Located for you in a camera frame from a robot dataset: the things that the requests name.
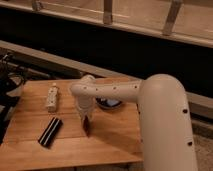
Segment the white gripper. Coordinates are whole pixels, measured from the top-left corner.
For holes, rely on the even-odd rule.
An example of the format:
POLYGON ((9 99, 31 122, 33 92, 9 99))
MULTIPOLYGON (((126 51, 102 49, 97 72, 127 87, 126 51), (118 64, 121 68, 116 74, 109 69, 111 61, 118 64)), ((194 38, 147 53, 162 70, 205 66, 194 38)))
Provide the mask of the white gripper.
POLYGON ((92 120, 92 113, 94 110, 94 101, 77 101, 76 108, 81 118, 81 123, 84 123, 85 119, 92 120))

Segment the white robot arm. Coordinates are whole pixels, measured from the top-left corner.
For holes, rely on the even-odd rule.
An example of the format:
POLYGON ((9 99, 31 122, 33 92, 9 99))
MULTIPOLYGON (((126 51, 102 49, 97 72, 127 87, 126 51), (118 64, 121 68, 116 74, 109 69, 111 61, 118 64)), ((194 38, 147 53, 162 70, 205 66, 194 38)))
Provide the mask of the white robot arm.
POLYGON ((69 90, 82 120, 91 117, 95 98, 138 105, 144 171, 198 171, 187 94, 175 77, 98 84, 86 75, 69 90))

